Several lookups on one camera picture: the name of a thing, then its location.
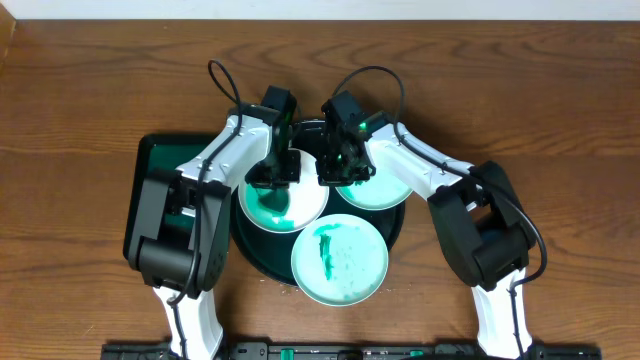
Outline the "white plate with green smear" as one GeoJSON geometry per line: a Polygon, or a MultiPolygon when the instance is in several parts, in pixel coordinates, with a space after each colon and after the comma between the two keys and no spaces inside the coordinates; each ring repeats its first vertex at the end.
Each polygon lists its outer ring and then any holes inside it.
{"type": "Polygon", "coordinates": [[[286,188],[290,195],[290,205],[284,215],[275,215],[263,209],[257,202],[253,186],[242,182],[238,189],[240,207],[245,216],[262,230],[274,233],[299,231],[316,220],[324,211],[329,198],[329,188],[320,186],[316,171],[316,159],[300,149],[301,175],[298,183],[286,188]]]}

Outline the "green scrub sponge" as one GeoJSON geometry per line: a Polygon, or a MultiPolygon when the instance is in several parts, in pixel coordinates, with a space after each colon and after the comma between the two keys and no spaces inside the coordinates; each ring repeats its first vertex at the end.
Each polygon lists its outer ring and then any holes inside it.
{"type": "Polygon", "coordinates": [[[286,188],[256,188],[258,204],[275,215],[284,215],[290,205],[290,195],[286,188]]]}

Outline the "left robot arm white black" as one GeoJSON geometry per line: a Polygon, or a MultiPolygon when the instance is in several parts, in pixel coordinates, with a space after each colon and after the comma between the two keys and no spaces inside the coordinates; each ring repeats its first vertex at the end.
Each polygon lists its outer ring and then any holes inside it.
{"type": "Polygon", "coordinates": [[[271,86],[259,104],[235,105],[191,160],[172,168],[136,161],[123,256],[163,301],[178,359],[212,359],[223,340],[213,287],[226,263],[233,192],[242,182],[286,189],[301,176],[289,147],[291,92],[271,86]]]}

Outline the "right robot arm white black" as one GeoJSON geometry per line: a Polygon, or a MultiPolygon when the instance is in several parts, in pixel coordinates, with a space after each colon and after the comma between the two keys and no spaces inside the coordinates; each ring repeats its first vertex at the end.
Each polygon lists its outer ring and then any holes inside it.
{"type": "Polygon", "coordinates": [[[540,234],[505,171],[449,157],[415,137],[397,118],[365,113],[347,91],[321,107],[322,185],[351,185],[383,171],[426,200],[444,258],[472,290],[478,345],[486,356],[523,359],[532,344],[518,293],[528,282],[529,251],[540,234]]]}

